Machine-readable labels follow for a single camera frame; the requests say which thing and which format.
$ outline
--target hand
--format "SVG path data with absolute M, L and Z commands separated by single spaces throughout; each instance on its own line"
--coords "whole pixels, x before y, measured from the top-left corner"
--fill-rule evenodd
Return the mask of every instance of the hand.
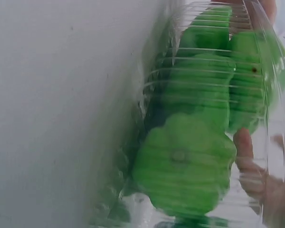
M 284 148 L 282 136 L 277 135 L 272 139 L 281 149 Z M 252 182 L 240 178 L 240 183 L 250 197 L 264 206 L 263 223 L 269 228 L 285 228 L 285 182 L 253 163 L 252 140 L 248 130 L 239 130 L 234 135 L 234 143 L 237 147 L 236 164 L 240 172 L 253 180 L 259 180 Z M 260 214 L 259 208 L 252 209 Z
M 243 4 L 243 0 L 211 0 L 211 1 Z M 269 21 L 271 22 L 271 24 L 273 24 L 276 19 L 276 0 L 259 0 L 259 1 L 267 14 Z M 253 21 L 255 18 L 255 15 L 250 15 L 250 17 Z

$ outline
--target clear plastic bag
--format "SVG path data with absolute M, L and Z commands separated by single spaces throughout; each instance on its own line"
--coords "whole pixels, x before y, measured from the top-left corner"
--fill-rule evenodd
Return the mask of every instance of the clear plastic bag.
M 264 205 L 239 180 L 264 180 L 238 170 L 232 135 L 248 128 L 254 162 L 285 182 L 285 156 L 270 140 L 285 139 L 285 50 L 263 9 L 183 5 L 159 44 L 92 227 L 261 226 Z

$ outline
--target white wall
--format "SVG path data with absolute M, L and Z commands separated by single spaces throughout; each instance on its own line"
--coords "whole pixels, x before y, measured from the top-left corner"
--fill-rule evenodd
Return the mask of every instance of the white wall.
M 86 226 L 132 67 L 167 5 L 0 1 L 0 228 Z

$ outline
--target bell pepper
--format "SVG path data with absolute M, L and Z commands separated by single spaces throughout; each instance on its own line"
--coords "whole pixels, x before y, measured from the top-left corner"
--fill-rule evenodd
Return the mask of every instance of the bell pepper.
M 246 31 L 230 41 L 237 69 L 230 85 L 229 132 L 253 133 L 278 100 L 276 79 L 285 89 L 285 49 L 273 31 Z
M 199 54 L 174 65 L 162 95 L 168 113 L 202 113 L 225 131 L 229 123 L 229 83 L 236 65 L 228 57 Z
M 198 15 L 180 39 L 177 57 L 190 57 L 196 54 L 215 54 L 217 49 L 226 50 L 229 42 L 229 21 L 232 15 L 230 6 L 210 8 Z
M 150 130 L 137 153 L 133 179 L 169 216 L 203 215 L 229 189 L 233 142 L 197 114 L 174 114 Z

